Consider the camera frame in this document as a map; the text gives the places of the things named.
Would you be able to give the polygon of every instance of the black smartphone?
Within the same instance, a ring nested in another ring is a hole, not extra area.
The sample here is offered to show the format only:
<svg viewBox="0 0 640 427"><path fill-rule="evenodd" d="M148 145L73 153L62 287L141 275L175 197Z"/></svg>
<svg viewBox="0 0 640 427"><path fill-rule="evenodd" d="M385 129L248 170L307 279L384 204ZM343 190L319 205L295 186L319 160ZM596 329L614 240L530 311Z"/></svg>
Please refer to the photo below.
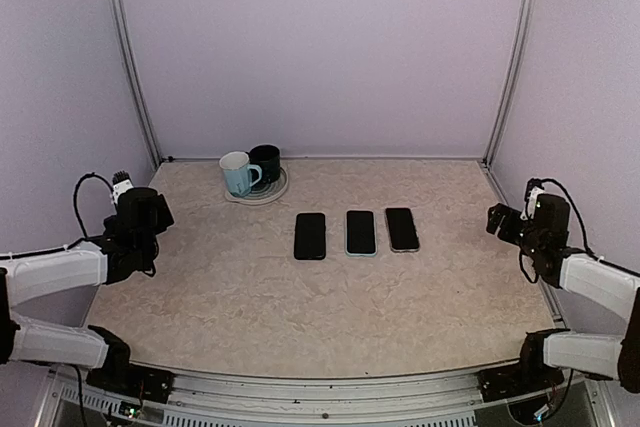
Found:
<svg viewBox="0 0 640 427"><path fill-rule="evenodd" d="M376 223L370 210L347 211L348 255L376 255Z"/></svg>
<svg viewBox="0 0 640 427"><path fill-rule="evenodd" d="M413 223L411 209L390 208L385 210L391 250L394 252L416 252L420 241Z"/></svg>
<svg viewBox="0 0 640 427"><path fill-rule="evenodd" d="M322 260L327 255L324 214L307 212L296 217L293 256L298 260Z"/></svg>

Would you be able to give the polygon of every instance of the table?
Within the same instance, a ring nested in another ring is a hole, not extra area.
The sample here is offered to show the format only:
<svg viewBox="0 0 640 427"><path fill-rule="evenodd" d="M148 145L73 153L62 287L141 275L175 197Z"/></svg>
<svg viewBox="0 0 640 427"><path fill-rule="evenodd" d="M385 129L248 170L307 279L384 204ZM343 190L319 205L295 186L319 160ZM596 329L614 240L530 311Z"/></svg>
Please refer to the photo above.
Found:
<svg viewBox="0 0 640 427"><path fill-rule="evenodd" d="M102 286L88 323L132 360L198 372L289 378L427 373L518 356L551 328L517 248L485 232L496 203L479 165L433 160L289 160L287 193L227 202L215 162L164 163L152 187L176 224L155 278ZM421 249L389 249L384 208L410 207ZM348 257L344 216L375 212L378 254ZM327 257L293 258L295 217L324 212Z"/></svg>

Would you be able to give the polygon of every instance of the mug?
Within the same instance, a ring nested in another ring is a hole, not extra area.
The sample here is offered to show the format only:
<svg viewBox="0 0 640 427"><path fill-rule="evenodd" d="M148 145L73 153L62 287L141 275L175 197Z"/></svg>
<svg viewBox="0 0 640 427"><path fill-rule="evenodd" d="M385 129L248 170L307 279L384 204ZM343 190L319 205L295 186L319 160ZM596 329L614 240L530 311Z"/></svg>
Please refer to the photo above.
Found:
<svg viewBox="0 0 640 427"><path fill-rule="evenodd" d="M251 187L262 180L262 169L259 165L249 163L246 152L229 152L220 159L220 168L224 174L229 193L234 197L246 197L251 193ZM258 177L251 180L251 171L255 170Z"/></svg>
<svg viewBox="0 0 640 427"><path fill-rule="evenodd" d="M266 186L280 178L280 149L275 145L259 145L251 149L249 159L262 169L262 180L258 186Z"/></svg>

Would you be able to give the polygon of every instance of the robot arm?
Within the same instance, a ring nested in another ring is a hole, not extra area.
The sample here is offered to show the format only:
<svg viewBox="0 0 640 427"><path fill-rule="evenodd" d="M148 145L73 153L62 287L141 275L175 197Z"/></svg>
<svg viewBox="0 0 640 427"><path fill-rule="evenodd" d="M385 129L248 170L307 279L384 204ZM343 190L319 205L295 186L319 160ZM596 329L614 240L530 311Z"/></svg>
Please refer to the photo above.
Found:
<svg viewBox="0 0 640 427"><path fill-rule="evenodd" d="M599 379L620 380L629 392L640 393L640 277L602 262L588 248L567 247L570 206L562 197L547 194L542 183L529 181L522 213L503 204L489 209L487 231L520 247L521 262L522 257L532 262L534 283L541 278L591 299L624 319L628 328L624 337L566 329L528 334L511 381L539 386L558 369L572 368Z"/></svg>
<svg viewBox="0 0 640 427"><path fill-rule="evenodd" d="M100 327L66 327L12 311L54 292L120 282L136 271L155 274L156 235L173 224L167 203L154 189L133 187L124 172L114 176L114 184L116 214L105 219L102 235L70 247L0 257L0 364L81 365L95 369L88 382L93 378L99 387L126 391L130 351L121 339Z"/></svg>

